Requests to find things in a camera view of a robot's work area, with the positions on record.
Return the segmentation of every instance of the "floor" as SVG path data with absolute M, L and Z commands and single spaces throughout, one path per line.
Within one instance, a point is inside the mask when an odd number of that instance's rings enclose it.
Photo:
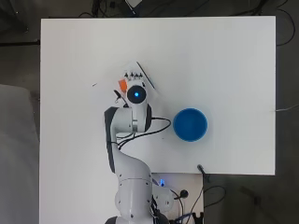
M 263 15 L 277 16 L 277 42 L 284 42 L 292 34 L 288 18 L 275 10 L 284 0 L 273 0 L 263 9 Z M 192 12 L 205 1 L 145 0 L 140 15 L 151 17 L 181 17 Z M 191 15 L 227 16 L 256 6 L 250 0 L 210 0 Z M 90 12 L 92 1 L 84 0 L 24 0 L 15 5 L 20 18 L 28 24 L 29 32 L 9 32 L 0 35 L 0 42 L 32 41 L 39 38 L 40 19 L 52 17 L 77 17 L 81 12 Z M 298 1 L 289 1 L 283 9 L 292 14 L 299 24 Z M 109 8 L 107 14 L 118 15 L 117 9 Z M 277 108 L 299 104 L 299 35 L 283 47 L 277 48 Z M 33 95 L 36 112 L 36 126 L 39 127 L 39 54 L 40 47 L 0 48 L 0 83 L 21 86 Z M 294 223 L 299 218 L 299 114 L 294 109 L 277 112 L 277 174 L 256 175 L 212 175 L 213 185 L 227 188 L 224 201 L 210 206 L 205 211 L 205 223 Z M 205 204 L 213 203 L 222 195 L 220 189 L 205 194 Z

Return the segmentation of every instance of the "blue light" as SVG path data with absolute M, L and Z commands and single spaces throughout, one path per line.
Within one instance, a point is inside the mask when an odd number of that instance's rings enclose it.
M 165 186 L 165 181 L 163 179 L 160 180 L 160 186 L 164 187 Z

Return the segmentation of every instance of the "white table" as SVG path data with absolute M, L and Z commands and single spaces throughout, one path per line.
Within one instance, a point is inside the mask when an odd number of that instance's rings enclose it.
M 118 214 L 103 112 L 131 61 L 161 96 L 155 116 L 199 108 L 208 130 L 190 144 L 169 129 L 124 152 L 155 173 L 198 174 L 198 163 L 208 173 L 275 172 L 274 18 L 43 20 L 41 43 L 41 224 Z

